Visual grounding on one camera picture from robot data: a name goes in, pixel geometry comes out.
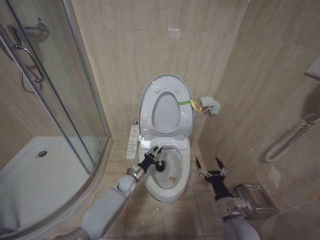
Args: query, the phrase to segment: yellow strap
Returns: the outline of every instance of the yellow strap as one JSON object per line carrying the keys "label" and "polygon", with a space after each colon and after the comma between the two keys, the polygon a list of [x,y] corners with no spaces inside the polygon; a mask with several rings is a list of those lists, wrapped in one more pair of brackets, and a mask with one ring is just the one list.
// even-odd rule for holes
{"label": "yellow strap", "polygon": [[190,100],[190,104],[193,107],[193,109],[196,110],[197,112],[201,112],[202,111],[202,107],[198,103],[193,101],[192,99]]}

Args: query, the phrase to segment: metal frame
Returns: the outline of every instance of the metal frame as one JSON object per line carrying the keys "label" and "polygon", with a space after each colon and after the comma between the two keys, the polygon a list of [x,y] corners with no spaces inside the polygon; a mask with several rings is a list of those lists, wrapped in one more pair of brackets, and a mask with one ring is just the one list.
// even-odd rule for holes
{"label": "metal frame", "polygon": [[94,75],[93,75],[93,72],[91,69],[88,55],[86,53],[86,48],[85,48],[84,42],[81,37],[81,33],[80,33],[79,26],[78,26],[78,23],[76,20],[76,15],[75,15],[74,9],[72,7],[71,0],[62,0],[62,4],[64,6],[67,18],[69,20],[69,24],[70,24],[70,27],[71,27],[71,30],[73,33],[73,37],[74,37],[75,43],[77,45],[77,48],[78,48],[78,51],[80,54],[80,58],[82,60],[84,71],[85,71],[86,76],[89,80],[89,84],[90,84],[91,91],[92,91],[92,94],[94,97],[94,101],[95,101],[97,108],[98,108],[98,111],[100,113],[102,123],[104,125],[106,133],[108,135],[110,135],[111,132],[110,132],[108,124],[107,124],[106,114],[105,114],[104,108],[102,106],[102,101],[99,96],[99,91],[98,91],[96,82],[94,80],[95,78],[94,78]]}
{"label": "metal frame", "polygon": [[[44,108],[47,110],[48,114],[50,115],[50,117],[52,118],[53,122],[57,125],[57,127],[59,128],[59,130],[61,131],[62,135],[64,136],[64,138],[66,139],[67,143],[69,144],[69,146],[71,147],[71,149],[74,151],[74,153],[76,154],[77,158],[79,159],[81,165],[83,166],[83,168],[86,170],[86,172],[88,173],[89,177],[87,179],[87,181],[83,184],[83,186],[77,191],[77,193],[72,196],[63,206],[61,206],[60,208],[58,208],[55,212],[53,212],[52,214],[50,214],[49,216],[41,219],[40,221],[38,221],[37,223],[32,224],[31,226],[28,226],[24,229],[18,230],[16,232],[12,232],[12,233],[8,233],[8,234],[4,234],[2,236],[0,236],[0,239],[2,240],[13,240],[13,239],[17,239],[17,238],[22,238],[26,235],[29,235],[31,233],[34,233],[35,231],[40,230],[41,228],[44,228],[46,225],[52,223],[56,218],[58,218],[59,216],[63,215],[64,212],[66,212],[72,205],[76,204],[76,202],[84,195],[84,193],[88,190],[88,188],[91,186],[91,184],[93,184],[94,180],[97,180],[96,178],[100,178],[101,180],[101,172],[102,172],[102,168],[106,167],[107,161],[109,159],[109,156],[111,154],[111,150],[110,148],[112,148],[112,138],[111,138],[111,133],[109,131],[109,127],[107,125],[107,120],[106,120],[106,115],[101,103],[101,99],[99,97],[99,92],[97,89],[97,86],[95,84],[94,81],[94,76],[92,73],[92,69],[90,67],[90,63],[89,63],[89,59],[88,56],[85,52],[85,46],[84,43],[82,41],[81,35],[80,35],[80,31],[79,31],[79,27],[75,18],[75,14],[71,5],[71,1],[70,0],[62,0],[63,6],[65,8],[65,12],[67,14],[67,18],[69,20],[69,24],[74,36],[74,40],[76,42],[78,51],[79,51],[79,55],[85,70],[85,73],[87,75],[88,81],[89,81],[89,85],[92,91],[92,95],[94,97],[94,101],[96,103],[96,106],[98,108],[98,112],[102,121],[102,124],[104,126],[105,132],[106,132],[106,139],[105,142],[103,144],[100,156],[98,158],[98,161],[96,164],[94,164],[94,162],[92,162],[93,164],[93,171],[90,173],[90,171],[87,169],[86,165],[84,164],[84,162],[82,161],[82,159],[80,158],[79,154],[77,153],[76,149],[74,148],[74,146],[72,145],[72,143],[70,142],[70,140],[68,139],[68,136],[66,136],[66,134],[64,133],[63,129],[61,128],[61,126],[59,125],[57,119],[55,118],[55,116],[53,115],[53,113],[50,111],[50,109],[48,108],[45,100],[42,98],[41,94],[39,93],[37,87],[34,85],[32,79],[32,76],[30,75],[29,71],[27,70],[25,64],[20,60],[20,57],[17,53],[17,51],[13,48],[10,47],[12,45],[10,38],[8,37],[6,31],[3,29],[1,23],[0,23],[0,40],[2,40],[5,43],[5,48],[7,49],[7,51],[11,54],[12,58],[14,59],[15,63],[17,64],[18,68],[20,69],[20,71],[22,71],[28,81],[28,83],[30,84],[31,88],[34,90],[34,93],[36,94],[36,96],[39,98],[40,102],[43,104]],[[16,19],[16,21],[18,22],[19,26],[21,26],[17,16],[14,14],[14,11],[12,9],[12,7],[10,6],[10,4],[7,2],[10,10],[12,11],[12,14],[14,15],[14,18]],[[31,52],[34,54],[34,50],[32,48],[32,46],[30,45],[29,41],[28,41],[28,48],[30,48]],[[43,70],[43,73],[45,74],[46,78],[48,79],[48,82],[50,84],[50,86],[52,87],[53,91],[56,93],[56,96],[60,102],[60,104],[62,105],[67,117],[69,118],[72,126],[74,127],[74,130],[77,134],[77,137],[80,138],[81,143],[83,144],[85,150],[87,151],[87,154],[89,156],[89,159],[91,161],[92,158],[86,148],[86,146],[84,145],[83,141],[81,140],[81,137],[79,136],[75,126],[73,125],[72,120],[70,119],[68,112],[66,111],[66,109],[64,108],[54,86],[51,84],[48,75],[46,73],[46,71],[43,69],[43,66],[41,64],[41,62],[39,61],[38,57],[36,54],[34,54],[35,58],[36,58],[36,62],[41,66],[41,70]]]}
{"label": "metal frame", "polygon": [[80,199],[85,194],[86,190],[90,187],[91,184],[94,183],[94,181],[96,184],[98,184],[101,181],[103,177],[101,173],[107,167],[109,157],[111,156],[112,146],[113,146],[113,141],[109,136],[107,136],[96,167],[92,171],[89,178],[85,181],[83,186],[69,199],[69,201],[67,201],[64,205],[62,205],[60,208],[58,208],[49,216],[41,219],[40,221],[32,224],[31,226],[28,226],[24,229],[21,229],[12,233],[0,235],[0,240],[16,240],[26,235],[32,234],[33,232],[38,231],[41,228],[44,228],[46,225],[52,223],[52,221],[54,221],[56,218],[58,218],[64,212],[66,212],[68,208],[76,204],[77,200]]}

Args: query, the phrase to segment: bathroom floor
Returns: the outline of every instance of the bathroom floor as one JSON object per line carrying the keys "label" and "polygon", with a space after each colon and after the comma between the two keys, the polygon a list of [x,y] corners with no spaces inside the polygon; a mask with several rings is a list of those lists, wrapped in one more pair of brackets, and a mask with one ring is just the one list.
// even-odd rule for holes
{"label": "bathroom floor", "polygon": [[[52,236],[66,234],[78,227],[86,209],[125,175],[133,162],[126,160],[127,144],[114,144],[110,161],[100,186],[91,201]],[[190,177],[184,194],[174,202],[154,199],[143,182],[136,187],[122,213],[104,235],[114,240],[223,240],[212,186],[197,175],[196,157],[202,156],[197,143],[191,143]]]}

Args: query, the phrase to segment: shower enclosure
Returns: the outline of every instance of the shower enclosure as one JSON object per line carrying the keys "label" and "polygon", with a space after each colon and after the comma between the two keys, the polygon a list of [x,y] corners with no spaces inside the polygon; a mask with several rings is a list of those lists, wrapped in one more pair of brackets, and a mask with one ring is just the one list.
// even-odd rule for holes
{"label": "shower enclosure", "polygon": [[109,134],[69,0],[0,1],[0,239],[85,191]]}

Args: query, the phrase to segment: bidet control panel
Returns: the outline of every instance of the bidet control panel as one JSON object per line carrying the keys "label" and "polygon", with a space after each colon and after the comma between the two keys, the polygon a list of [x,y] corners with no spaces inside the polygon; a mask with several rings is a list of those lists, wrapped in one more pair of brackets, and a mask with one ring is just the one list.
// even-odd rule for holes
{"label": "bidet control panel", "polygon": [[133,125],[130,129],[130,136],[128,142],[128,148],[126,150],[126,159],[134,160],[137,153],[138,146],[138,136],[139,136],[139,121],[133,121]]}

